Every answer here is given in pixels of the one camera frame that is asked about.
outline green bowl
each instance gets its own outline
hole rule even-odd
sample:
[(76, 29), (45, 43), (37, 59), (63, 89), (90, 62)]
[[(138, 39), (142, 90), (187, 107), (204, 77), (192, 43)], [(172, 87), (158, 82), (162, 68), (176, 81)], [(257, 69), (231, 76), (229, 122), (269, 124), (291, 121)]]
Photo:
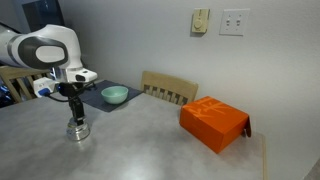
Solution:
[(120, 104), (128, 97), (128, 88), (124, 86), (112, 86), (101, 91), (105, 102), (109, 104)]

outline gray table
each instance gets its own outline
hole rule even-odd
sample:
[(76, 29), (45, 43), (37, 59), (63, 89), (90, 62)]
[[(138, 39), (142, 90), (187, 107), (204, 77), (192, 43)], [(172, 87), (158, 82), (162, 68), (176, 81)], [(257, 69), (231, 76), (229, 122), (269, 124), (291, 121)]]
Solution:
[(81, 142), (66, 138), (67, 103), (40, 98), (0, 109), (0, 179), (263, 179), (259, 134), (215, 154), (179, 125), (179, 106), (152, 96), (111, 113), (84, 108), (91, 134)]

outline white wall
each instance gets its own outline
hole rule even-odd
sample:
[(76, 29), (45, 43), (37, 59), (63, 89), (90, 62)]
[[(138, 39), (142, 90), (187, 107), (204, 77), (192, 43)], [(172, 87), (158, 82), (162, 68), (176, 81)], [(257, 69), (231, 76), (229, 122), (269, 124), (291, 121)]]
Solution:
[[(270, 180), (302, 179), (320, 157), (320, 1), (59, 1), (101, 78), (139, 88), (143, 70), (168, 73), (248, 112)], [(211, 9), (202, 37), (190, 34), (197, 7)], [(228, 8), (251, 9), (244, 37), (219, 36)]]

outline wall outlet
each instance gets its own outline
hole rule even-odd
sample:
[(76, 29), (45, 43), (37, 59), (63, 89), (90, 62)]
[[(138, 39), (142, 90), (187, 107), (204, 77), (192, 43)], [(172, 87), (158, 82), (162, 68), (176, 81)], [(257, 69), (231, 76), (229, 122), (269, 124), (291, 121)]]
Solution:
[(220, 35), (243, 36), (250, 9), (225, 9)]

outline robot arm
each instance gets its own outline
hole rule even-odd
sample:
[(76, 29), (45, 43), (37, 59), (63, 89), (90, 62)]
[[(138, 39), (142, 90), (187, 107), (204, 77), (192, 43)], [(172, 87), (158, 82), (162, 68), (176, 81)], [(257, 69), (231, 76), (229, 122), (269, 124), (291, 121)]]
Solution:
[(76, 33), (62, 26), (47, 25), (29, 34), (17, 34), (0, 25), (0, 62), (33, 69), (54, 68), (58, 82), (87, 83), (97, 74), (83, 68)]

